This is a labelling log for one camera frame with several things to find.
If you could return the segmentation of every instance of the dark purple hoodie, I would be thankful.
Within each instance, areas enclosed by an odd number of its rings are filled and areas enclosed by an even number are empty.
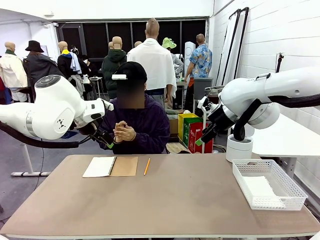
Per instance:
[[[114,154],[161,154],[170,137],[169,119],[163,107],[151,96],[145,94],[143,109],[120,109],[117,98],[111,100],[114,110],[107,111],[99,129],[114,138],[116,123],[125,121],[136,132],[133,141],[113,145]],[[108,147],[99,143],[102,149]]]

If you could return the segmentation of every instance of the bald mannequin head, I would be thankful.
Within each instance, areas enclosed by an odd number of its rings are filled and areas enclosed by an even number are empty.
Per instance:
[[[114,44],[112,41],[109,42],[108,47],[109,49],[114,49]]]
[[[113,49],[122,49],[122,39],[119,36],[112,38]]]
[[[60,49],[60,52],[62,52],[65,49],[68,49],[68,44],[65,41],[60,41],[58,43],[58,47]]]
[[[202,33],[198,34],[195,39],[198,45],[205,43],[205,36]]]
[[[142,44],[142,41],[136,41],[136,42],[134,43],[134,47],[136,48],[136,47],[139,46],[140,44]]]
[[[16,50],[16,45],[10,41],[7,41],[6,43],[4,43],[4,46],[6,49],[11,50],[12,52],[15,52]]]
[[[155,18],[150,18],[145,26],[145,37],[151,39],[157,39],[159,35],[159,23]]]

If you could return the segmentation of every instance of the yellow bin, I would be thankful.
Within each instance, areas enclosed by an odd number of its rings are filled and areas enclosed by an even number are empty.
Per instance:
[[[182,141],[184,138],[184,119],[185,118],[198,118],[194,113],[178,114],[178,137]]]

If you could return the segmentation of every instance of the orange pencil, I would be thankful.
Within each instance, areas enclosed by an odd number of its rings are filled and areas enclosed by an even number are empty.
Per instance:
[[[146,164],[143,176],[145,176],[147,174],[149,164],[150,164],[150,157],[149,157],[148,163]]]

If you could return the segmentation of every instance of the gray bin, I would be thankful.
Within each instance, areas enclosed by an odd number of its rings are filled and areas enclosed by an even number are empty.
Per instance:
[[[205,88],[212,86],[213,78],[210,77],[195,77],[194,78],[194,99],[201,100],[206,92]]]

